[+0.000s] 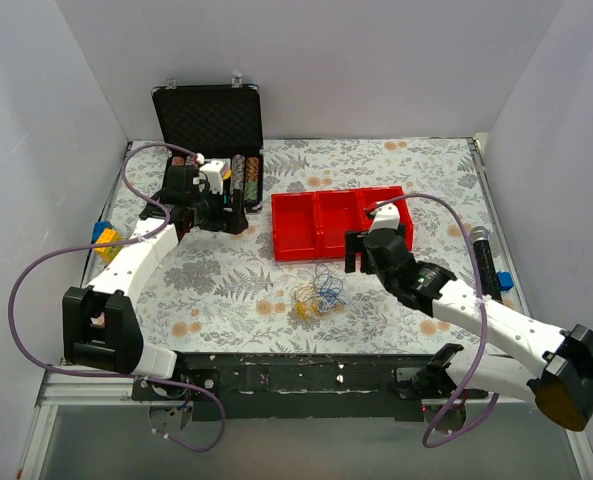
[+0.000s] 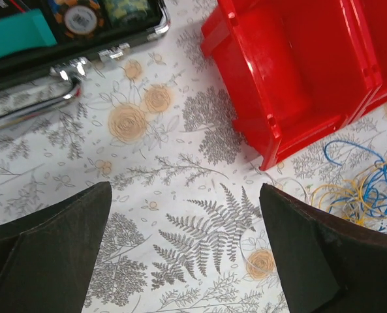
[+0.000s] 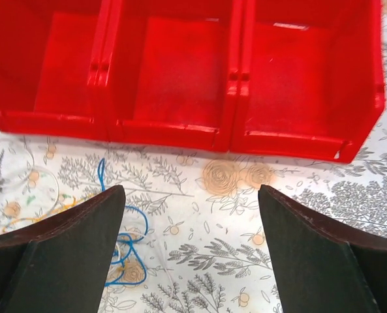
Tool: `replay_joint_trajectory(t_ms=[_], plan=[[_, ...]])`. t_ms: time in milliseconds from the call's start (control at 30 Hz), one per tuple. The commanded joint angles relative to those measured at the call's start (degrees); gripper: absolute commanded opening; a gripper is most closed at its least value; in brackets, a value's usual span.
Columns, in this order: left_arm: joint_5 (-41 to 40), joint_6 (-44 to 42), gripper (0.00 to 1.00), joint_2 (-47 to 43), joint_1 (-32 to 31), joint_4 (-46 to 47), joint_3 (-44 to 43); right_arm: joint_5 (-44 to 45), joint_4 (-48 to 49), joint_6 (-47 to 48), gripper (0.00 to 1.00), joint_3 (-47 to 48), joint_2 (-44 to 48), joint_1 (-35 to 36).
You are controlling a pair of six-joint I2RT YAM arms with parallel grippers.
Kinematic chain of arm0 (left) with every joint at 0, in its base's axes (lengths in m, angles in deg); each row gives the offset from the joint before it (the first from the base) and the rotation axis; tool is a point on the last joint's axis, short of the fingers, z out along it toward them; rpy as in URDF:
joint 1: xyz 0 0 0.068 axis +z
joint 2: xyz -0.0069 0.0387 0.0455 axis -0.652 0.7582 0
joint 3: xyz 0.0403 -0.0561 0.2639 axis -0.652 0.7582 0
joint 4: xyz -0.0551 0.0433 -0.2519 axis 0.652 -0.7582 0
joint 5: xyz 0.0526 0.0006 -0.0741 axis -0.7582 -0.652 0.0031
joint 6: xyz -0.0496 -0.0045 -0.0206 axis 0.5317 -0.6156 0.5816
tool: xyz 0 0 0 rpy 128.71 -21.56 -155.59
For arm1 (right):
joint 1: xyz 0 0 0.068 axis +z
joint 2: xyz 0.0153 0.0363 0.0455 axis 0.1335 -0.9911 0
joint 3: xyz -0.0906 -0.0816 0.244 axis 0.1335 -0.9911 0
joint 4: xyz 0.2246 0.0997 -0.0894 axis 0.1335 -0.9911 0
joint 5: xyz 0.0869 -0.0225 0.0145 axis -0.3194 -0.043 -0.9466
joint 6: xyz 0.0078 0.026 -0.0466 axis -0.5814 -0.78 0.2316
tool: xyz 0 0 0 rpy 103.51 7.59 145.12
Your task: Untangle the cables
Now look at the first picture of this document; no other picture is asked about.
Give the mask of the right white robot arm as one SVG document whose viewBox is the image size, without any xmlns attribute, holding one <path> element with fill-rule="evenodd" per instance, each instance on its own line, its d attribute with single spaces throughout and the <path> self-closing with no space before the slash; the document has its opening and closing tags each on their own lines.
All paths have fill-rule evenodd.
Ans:
<svg viewBox="0 0 593 480">
<path fill-rule="evenodd" d="M 539 322 L 493 300 L 432 263 L 417 261 L 401 230 L 349 231 L 345 270 L 378 277 L 405 307 L 476 334 L 500 354 L 447 344 L 417 373 L 400 381 L 410 398 L 447 398 L 469 387 L 535 404 L 555 424 L 582 431 L 593 416 L 593 330 Z"/>
</svg>

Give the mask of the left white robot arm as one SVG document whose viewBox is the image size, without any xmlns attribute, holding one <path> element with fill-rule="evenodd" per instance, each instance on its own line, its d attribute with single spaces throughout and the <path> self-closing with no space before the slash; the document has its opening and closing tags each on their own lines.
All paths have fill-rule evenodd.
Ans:
<svg viewBox="0 0 593 480">
<path fill-rule="evenodd" d="M 237 235 L 248 222 L 243 193 L 231 187 L 228 162 L 172 165 L 162 188 L 148 199 L 129 244 L 83 288 L 70 288 L 62 301 L 65 359 L 123 375 L 154 377 L 169 400 L 189 386 L 176 367 L 174 351 L 144 340 L 135 313 L 137 300 L 164 257 L 194 227 Z"/>
</svg>

